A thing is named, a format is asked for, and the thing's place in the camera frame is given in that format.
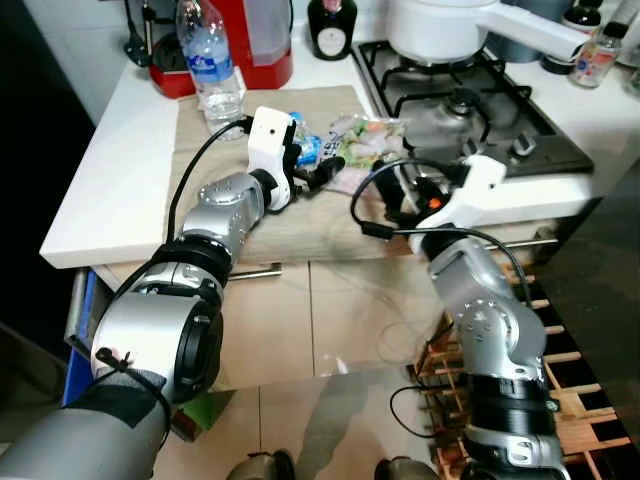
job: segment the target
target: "snack package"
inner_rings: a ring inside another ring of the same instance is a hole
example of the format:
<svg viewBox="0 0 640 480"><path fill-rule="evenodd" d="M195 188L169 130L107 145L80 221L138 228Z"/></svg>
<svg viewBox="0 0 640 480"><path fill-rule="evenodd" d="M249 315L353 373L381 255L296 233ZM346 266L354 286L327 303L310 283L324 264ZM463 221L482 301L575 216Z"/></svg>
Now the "snack package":
<svg viewBox="0 0 640 480"><path fill-rule="evenodd" d="M406 128L405 119L369 119L360 115L338 118L329 127L320 160L340 156L345 168L325 188L351 195L376 160L389 162L405 157L402 138Z"/></svg>

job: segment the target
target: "water bottle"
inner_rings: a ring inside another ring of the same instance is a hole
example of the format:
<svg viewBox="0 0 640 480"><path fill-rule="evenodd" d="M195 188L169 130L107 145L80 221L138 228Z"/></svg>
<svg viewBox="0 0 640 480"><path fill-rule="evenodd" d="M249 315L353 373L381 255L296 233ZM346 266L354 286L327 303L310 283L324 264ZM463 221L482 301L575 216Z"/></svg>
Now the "water bottle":
<svg viewBox="0 0 640 480"><path fill-rule="evenodd" d="M199 106L211 133L242 116L246 88L234 68L222 15L209 0L180 0L176 28L182 52L196 86ZM242 135L239 128L222 138Z"/></svg>

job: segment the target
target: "stove knob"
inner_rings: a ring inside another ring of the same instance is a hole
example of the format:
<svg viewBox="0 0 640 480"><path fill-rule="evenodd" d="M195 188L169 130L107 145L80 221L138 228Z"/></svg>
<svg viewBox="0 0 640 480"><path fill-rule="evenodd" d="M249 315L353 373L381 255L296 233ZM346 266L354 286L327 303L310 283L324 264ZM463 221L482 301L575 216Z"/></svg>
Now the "stove knob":
<svg viewBox="0 0 640 480"><path fill-rule="evenodd" d="M528 157L537 146L533 136L528 133L521 133L513 141L513 152L519 157Z"/></svg>

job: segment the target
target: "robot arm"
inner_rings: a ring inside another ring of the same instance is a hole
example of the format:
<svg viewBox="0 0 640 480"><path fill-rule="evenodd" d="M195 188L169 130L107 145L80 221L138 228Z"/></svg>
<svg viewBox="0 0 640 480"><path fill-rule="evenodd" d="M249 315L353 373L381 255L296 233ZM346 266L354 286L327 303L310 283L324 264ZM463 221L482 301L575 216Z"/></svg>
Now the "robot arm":
<svg viewBox="0 0 640 480"><path fill-rule="evenodd" d="M295 197L294 176L328 180L344 165L330 159L315 176L296 171L286 113L260 107L247 124L247 173L203 187L178 238L123 284L93 339L96 382L2 456L0 479L151 477L173 409L218 374L223 289L246 236Z"/></svg>
<svg viewBox="0 0 640 480"><path fill-rule="evenodd" d="M504 165L482 155L464 163L462 186L418 228L469 227L492 202ZM569 480L542 364L541 320L518 301L476 239L427 233L409 242L430 260L430 277L462 345L471 411L464 443L473 459L463 478Z"/></svg>

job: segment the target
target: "white pot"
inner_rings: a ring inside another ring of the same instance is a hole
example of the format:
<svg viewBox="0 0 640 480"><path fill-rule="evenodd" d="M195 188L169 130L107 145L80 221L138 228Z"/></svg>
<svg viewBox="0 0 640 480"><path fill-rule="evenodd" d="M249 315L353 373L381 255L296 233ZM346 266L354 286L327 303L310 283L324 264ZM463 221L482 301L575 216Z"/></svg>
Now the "white pot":
<svg viewBox="0 0 640 480"><path fill-rule="evenodd" d="M391 0L389 5L391 46L420 63L464 60L484 46L489 31L567 60L589 39L498 0Z"/></svg>

